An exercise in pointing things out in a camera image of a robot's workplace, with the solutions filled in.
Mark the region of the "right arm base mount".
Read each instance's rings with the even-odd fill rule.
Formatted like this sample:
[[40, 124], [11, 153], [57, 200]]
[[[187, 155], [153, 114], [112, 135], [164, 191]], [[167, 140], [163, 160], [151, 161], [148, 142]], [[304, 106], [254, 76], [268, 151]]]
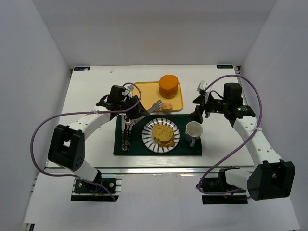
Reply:
[[227, 170], [239, 169], [238, 167], [221, 168], [216, 177], [205, 177], [200, 189], [209, 194], [202, 195], [204, 205], [234, 205], [247, 204], [248, 198], [246, 191], [236, 186], [227, 184], [225, 173]]

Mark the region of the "bread slice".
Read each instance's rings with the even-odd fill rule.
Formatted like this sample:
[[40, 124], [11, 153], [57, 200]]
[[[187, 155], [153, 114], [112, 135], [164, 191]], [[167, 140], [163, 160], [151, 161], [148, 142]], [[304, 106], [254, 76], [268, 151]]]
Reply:
[[174, 137], [172, 137], [169, 141], [160, 141], [158, 140], [159, 147], [172, 147], [175, 145]]
[[167, 125], [155, 124], [152, 128], [152, 136], [162, 142], [167, 142], [172, 139], [174, 135], [173, 128]]

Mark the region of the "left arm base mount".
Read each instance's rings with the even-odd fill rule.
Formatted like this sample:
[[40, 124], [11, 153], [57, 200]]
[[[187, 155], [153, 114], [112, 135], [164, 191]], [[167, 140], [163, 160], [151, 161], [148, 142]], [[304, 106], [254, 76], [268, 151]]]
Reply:
[[101, 186], [88, 184], [81, 179], [75, 179], [71, 193], [71, 201], [80, 202], [114, 202], [119, 198], [121, 192], [122, 179], [112, 176], [102, 176], [103, 185], [114, 197]]

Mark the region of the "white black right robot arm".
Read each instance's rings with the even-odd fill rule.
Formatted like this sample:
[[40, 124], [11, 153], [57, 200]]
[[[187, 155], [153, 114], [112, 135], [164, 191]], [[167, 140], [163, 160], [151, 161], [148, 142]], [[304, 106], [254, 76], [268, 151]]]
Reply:
[[233, 194], [241, 190], [255, 200], [289, 197], [295, 176], [295, 166], [284, 161], [274, 151], [262, 130], [257, 127], [257, 119], [250, 106], [243, 104], [242, 87], [239, 83], [224, 84], [222, 96], [215, 99], [212, 90], [204, 81], [197, 88], [199, 96], [193, 100], [195, 111], [189, 117], [202, 123], [202, 116], [211, 113], [223, 114], [243, 140], [243, 146], [254, 163], [249, 172], [238, 167], [219, 170], [215, 179], [202, 177], [197, 185], [201, 193]]

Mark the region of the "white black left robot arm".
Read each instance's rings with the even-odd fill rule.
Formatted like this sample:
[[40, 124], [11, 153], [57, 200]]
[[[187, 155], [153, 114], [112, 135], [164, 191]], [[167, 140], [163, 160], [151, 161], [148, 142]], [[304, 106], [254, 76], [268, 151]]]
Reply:
[[137, 95], [129, 96], [130, 90], [113, 85], [110, 93], [96, 103], [91, 113], [69, 125], [58, 125], [54, 129], [48, 160], [65, 167], [88, 182], [100, 183], [101, 173], [85, 160], [85, 141], [100, 126], [118, 114], [129, 119], [148, 116]]

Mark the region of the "silver metal tongs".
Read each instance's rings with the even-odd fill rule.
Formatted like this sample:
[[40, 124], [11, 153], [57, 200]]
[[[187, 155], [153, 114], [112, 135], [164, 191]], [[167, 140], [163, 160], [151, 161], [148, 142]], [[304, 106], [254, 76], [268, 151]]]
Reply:
[[[156, 103], [152, 105], [150, 109], [147, 110], [147, 112], [151, 114], [152, 112], [157, 111], [158, 109], [162, 108], [162, 106], [163, 106], [163, 102], [161, 100], [158, 100]], [[129, 120], [127, 125], [135, 125], [141, 120], [143, 120], [144, 118], [146, 118], [146, 116], [141, 116], [137, 119]]]

